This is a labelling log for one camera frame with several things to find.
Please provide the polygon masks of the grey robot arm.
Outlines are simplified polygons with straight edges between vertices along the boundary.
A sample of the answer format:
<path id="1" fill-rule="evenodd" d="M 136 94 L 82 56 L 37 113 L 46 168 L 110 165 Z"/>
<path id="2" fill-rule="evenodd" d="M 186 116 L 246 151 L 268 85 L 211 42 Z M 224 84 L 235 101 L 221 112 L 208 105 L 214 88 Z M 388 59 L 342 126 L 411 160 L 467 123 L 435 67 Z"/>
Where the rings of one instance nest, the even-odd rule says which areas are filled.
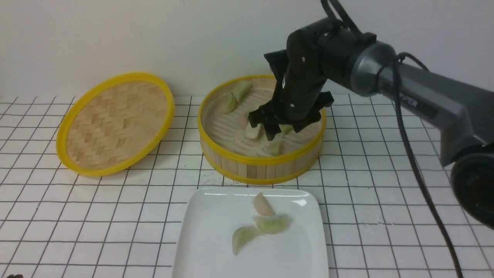
<path id="1" fill-rule="evenodd" d="M 264 55 L 276 78 L 272 99 L 248 115 L 271 141 L 280 125 L 300 132 L 331 106 L 327 80 L 354 93 L 397 101 L 440 132 L 440 164 L 453 165 L 450 182 L 463 209 L 493 227 L 493 92 L 416 68 L 404 55 L 357 35 L 342 21 L 323 18 L 291 33 L 286 49 Z"/>

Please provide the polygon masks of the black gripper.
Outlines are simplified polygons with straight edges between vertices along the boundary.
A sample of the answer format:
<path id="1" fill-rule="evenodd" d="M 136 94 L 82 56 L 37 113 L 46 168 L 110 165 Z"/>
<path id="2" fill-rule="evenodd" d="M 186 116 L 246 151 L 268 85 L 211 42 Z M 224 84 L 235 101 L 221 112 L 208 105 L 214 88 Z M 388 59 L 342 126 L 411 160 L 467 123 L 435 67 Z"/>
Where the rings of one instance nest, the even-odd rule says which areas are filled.
<path id="1" fill-rule="evenodd" d="M 296 30 L 286 42 L 286 49 L 265 53 L 276 85 L 272 98 L 248 115 L 253 128 L 264 124 L 268 141 L 281 133 L 279 125 L 292 125 L 298 133 L 321 119 L 320 110 L 333 102 L 322 92 L 327 77 L 321 69 L 327 31 Z"/>

